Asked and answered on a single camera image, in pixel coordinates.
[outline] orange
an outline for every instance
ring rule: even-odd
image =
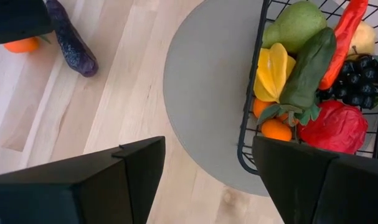
[[[34,50],[38,49],[39,41],[36,37],[30,37],[9,42],[3,44],[3,46],[8,49],[8,51],[13,53],[33,52]]]
[[[291,129],[278,119],[270,119],[262,124],[261,132],[266,138],[290,141],[293,137]]]
[[[288,113],[284,113],[283,115],[278,116],[276,118],[279,119],[281,122],[288,124],[288,120],[286,120],[288,118]],[[298,119],[294,118],[294,124],[295,125],[297,125],[299,122],[300,121]]]
[[[274,103],[275,102],[264,102],[256,98],[253,102],[253,109],[252,109],[253,114],[255,115],[256,118],[259,118],[259,116],[261,116],[262,114],[262,111]]]

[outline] wire basket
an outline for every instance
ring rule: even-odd
[[[265,27],[273,23],[287,6],[298,1],[299,0],[263,0],[237,148],[237,157],[240,164],[251,174],[258,175],[258,170],[255,167],[255,162],[252,156],[252,138],[261,135],[261,133],[259,127],[256,125],[256,118],[252,113],[252,103],[255,99],[255,95],[253,94],[253,84],[259,51],[262,45],[262,34]],[[349,3],[349,0],[311,0],[311,2],[319,6],[319,9],[325,14],[329,26],[332,27],[338,23],[338,20],[341,17],[344,8]],[[369,6],[367,7],[363,21],[366,21],[373,26],[377,32],[376,54],[378,54],[378,0],[375,0],[375,2],[369,0]],[[374,145],[372,147],[367,146],[366,149],[366,146],[363,146],[356,152],[356,155],[378,159],[378,108],[361,111],[364,117],[369,121],[369,130],[367,130],[365,142],[371,142],[374,143]]]

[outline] pear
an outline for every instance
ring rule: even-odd
[[[262,47],[270,48],[275,43],[283,44],[288,53],[296,54],[303,44],[327,26],[320,9],[309,1],[300,1],[288,6],[263,33]]]
[[[376,31],[369,24],[361,21],[351,39],[348,55],[374,54]]]

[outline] fruit basket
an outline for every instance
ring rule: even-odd
[[[253,53],[252,67],[250,70],[250,77],[246,91],[246,100],[243,108],[243,119],[240,125],[240,135],[237,148],[237,157],[242,167],[249,173],[258,175],[255,167],[254,159],[252,157],[252,138],[261,134],[260,127],[257,125],[256,118],[253,115],[253,101],[255,95],[253,92],[254,81],[257,71],[258,59],[260,56],[260,49],[262,46],[262,35],[265,28],[273,23],[280,14],[291,4],[298,2],[295,0],[264,0],[262,5],[262,13],[260,15],[260,23],[258,26],[257,40],[255,43],[255,50]],[[332,27],[337,24],[342,16],[343,10],[348,5],[348,0],[333,1],[321,0],[314,2],[321,12],[325,15],[328,26]],[[367,11],[364,14],[363,21],[369,23],[377,32],[376,38],[376,54],[378,54],[378,2],[369,1]],[[369,128],[366,133],[366,140],[364,145],[355,153],[357,156],[372,157],[378,159],[378,107],[372,110],[365,110],[360,108],[363,117],[368,120]]]

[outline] yellow pear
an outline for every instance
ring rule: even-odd
[[[348,55],[374,54],[376,31],[369,24],[361,21],[352,37]]]

